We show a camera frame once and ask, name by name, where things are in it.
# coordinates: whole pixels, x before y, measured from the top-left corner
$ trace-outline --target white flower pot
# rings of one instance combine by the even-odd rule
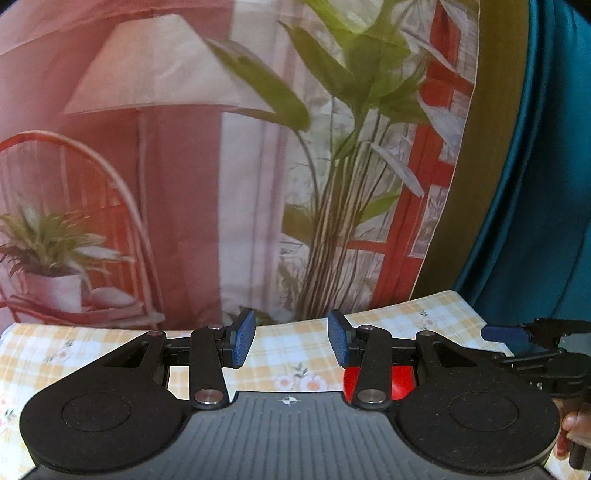
[[[82,312],[82,281],[78,275],[43,277],[25,274],[28,294],[41,305],[68,313]]]

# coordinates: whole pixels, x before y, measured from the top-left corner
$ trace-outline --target circular black disc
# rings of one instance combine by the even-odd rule
[[[23,409],[20,430],[36,463],[98,473],[162,450],[182,421],[181,402],[145,372],[108,368],[40,391]]]
[[[511,374],[458,368],[407,395],[397,424],[435,463],[463,472],[502,473],[545,460],[560,418],[548,395]]]

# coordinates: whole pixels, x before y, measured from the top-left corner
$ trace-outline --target tablecloth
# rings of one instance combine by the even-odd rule
[[[433,330],[472,347],[510,353],[505,345],[480,336],[485,322],[455,292],[348,315],[354,326],[372,324],[394,336],[414,338]],[[17,480],[33,467],[18,431],[19,414],[37,391],[140,335],[137,330],[15,324],[0,339],[0,479]],[[189,332],[167,332],[169,338]],[[169,390],[189,396],[189,369],[171,369]],[[333,355],[326,319],[256,329],[245,365],[224,369],[230,397],[237,390],[330,391],[342,389],[343,369]],[[546,467],[560,479],[584,480],[568,462],[554,456]]]

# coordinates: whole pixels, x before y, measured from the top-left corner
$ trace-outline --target printed backdrop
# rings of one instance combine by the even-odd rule
[[[0,18],[12,321],[191,329],[408,300],[476,0],[21,0]]]

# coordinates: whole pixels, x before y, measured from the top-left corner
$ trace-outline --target chair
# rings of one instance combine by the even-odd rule
[[[156,328],[164,321],[162,294],[147,232],[135,200],[120,175],[86,145],[45,131],[19,133],[0,142],[0,213],[19,214],[19,200],[40,212],[76,212],[92,232],[106,238],[105,247],[131,257],[131,262],[104,263],[90,272],[92,288],[115,287],[135,303],[123,308],[87,307],[83,313],[57,312],[27,297],[22,274],[8,275],[0,264],[0,294],[16,322],[55,325]]]

